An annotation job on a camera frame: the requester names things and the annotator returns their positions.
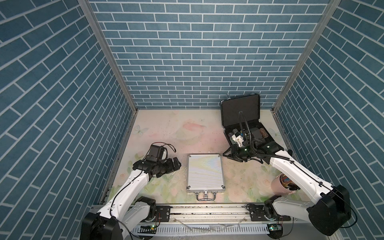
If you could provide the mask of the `silver aluminium poker case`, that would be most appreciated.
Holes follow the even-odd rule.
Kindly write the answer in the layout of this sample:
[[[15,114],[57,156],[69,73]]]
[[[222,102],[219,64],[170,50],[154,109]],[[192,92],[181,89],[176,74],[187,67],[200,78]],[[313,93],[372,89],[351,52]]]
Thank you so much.
[[[213,202],[217,193],[226,190],[222,156],[220,154],[191,154],[188,156],[187,192],[199,202]]]

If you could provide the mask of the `black poker set case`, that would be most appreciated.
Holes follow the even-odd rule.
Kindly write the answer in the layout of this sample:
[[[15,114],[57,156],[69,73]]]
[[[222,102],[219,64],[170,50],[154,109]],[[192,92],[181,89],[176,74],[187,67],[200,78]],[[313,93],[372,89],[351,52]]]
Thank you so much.
[[[261,160],[269,160],[270,155],[274,155],[284,148],[280,146],[269,134],[261,122],[261,97],[258,94],[235,97],[221,101],[221,118],[225,137],[230,147],[224,154],[231,154],[231,142],[229,133],[237,129],[243,136],[243,145],[250,146],[257,151],[257,157]],[[264,139],[260,133],[260,128],[264,128],[269,137]]]

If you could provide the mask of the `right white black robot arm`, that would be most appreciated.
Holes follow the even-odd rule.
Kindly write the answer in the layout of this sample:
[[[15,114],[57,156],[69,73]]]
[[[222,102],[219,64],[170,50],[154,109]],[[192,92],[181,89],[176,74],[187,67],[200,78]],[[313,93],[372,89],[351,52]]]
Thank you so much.
[[[257,149],[232,145],[223,153],[223,157],[240,163],[254,160],[271,165],[310,198],[310,202],[306,203],[287,200],[275,194],[264,202],[264,215],[269,220],[289,216],[310,222],[320,233],[331,236],[338,229],[344,228],[345,223],[355,214],[349,191],[345,187],[334,186],[316,176],[276,142],[264,144]]]

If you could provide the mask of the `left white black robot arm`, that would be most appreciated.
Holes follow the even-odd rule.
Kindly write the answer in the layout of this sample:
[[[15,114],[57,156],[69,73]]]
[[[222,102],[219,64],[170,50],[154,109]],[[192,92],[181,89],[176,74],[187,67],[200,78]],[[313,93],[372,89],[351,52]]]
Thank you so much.
[[[137,195],[152,177],[161,177],[181,168],[178,158],[166,160],[140,160],[119,192],[97,213],[88,213],[81,226],[81,240],[124,240],[138,223],[152,220],[156,214],[156,201]]]

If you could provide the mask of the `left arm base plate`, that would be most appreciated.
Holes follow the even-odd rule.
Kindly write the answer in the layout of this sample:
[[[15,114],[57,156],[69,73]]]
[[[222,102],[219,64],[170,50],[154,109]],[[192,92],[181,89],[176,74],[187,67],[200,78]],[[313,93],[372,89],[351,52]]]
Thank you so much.
[[[142,222],[169,222],[171,215],[171,206],[150,207],[149,215]]]

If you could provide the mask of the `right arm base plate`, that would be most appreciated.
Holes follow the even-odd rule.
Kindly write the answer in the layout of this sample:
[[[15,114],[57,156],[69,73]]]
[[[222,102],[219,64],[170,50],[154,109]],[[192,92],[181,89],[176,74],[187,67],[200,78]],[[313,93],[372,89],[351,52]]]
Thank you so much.
[[[262,222],[262,221],[269,221],[269,222],[285,222],[285,221],[291,221],[292,218],[289,216],[281,216],[277,215],[275,212],[270,213],[269,210],[265,210],[264,205],[259,204],[247,204],[246,209],[249,212],[250,218],[252,222]]]

